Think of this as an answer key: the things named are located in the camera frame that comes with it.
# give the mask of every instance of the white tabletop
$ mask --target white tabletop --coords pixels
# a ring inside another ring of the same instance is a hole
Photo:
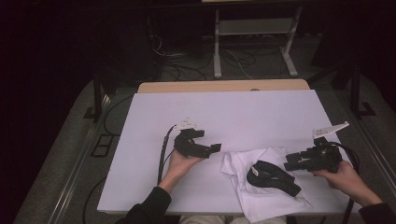
[[[98,204],[99,211],[126,213],[146,199],[156,186],[163,138],[186,117],[195,121],[196,130],[205,130],[204,137],[194,139],[197,144],[222,143],[222,147],[220,153],[195,165],[179,182],[172,193],[169,214],[241,214],[229,177],[219,171],[225,152],[266,147],[300,152],[314,146],[314,129],[332,126],[315,91],[137,93]],[[166,155],[178,134],[179,131],[172,131]],[[327,139],[339,142],[336,134]],[[307,171],[293,174],[313,205],[302,214],[345,212],[345,194],[329,188],[324,179]]]

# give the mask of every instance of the person's left hand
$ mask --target person's left hand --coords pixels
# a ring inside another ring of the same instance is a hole
[[[204,158],[184,157],[177,150],[174,150],[169,161],[168,171],[158,187],[166,190],[169,194],[172,192],[178,181],[187,174],[190,168],[203,161]]]

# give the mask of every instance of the hand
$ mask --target hand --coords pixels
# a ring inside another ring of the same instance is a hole
[[[312,174],[326,178],[330,185],[343,191],[353,201],[365,207],[382,203],[381,199],[367,187],[361,177],[347,161],[341,161],[336,174],[327,170],[314,171]]]
[[[187,174],[190,168],[197,162],[203,160],[204,158],[186,158],[177,150],[174,150],[169,161],[168,171],[158,187],[166,190],[170,194],[178,181]]]

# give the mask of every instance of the black sleeve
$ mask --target black sleeve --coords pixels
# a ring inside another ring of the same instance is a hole
[[[379,203],[363,207],[359,210],[366,224],[392,224],[396,221],[396,215],[387,203]]]
[[[135,204],[116,224],[161,223],[171,201],[171,196],[164,189],[155,187],[144,202]]]

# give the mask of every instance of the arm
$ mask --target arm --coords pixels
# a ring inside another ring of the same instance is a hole
[[[202,158],[195,157],[186,158],[178,153],[177,150],[174,150],[169,161],[168,170],[158,187],[152,190],[144,202],[136,204],[128,212],[126,218],[119,220],[117,224],[160,223],[172,201],[170,196],[172,190],[190,168],[202,160]]]
[[[363,208],[359,213],[368,224],[390,224],[396,215],[390,207],[363,182],[361,177],[347,161],[341,161],[336,174],[327,170],[314,171],[312,174],[326,178],[329,185],[341,190]]]

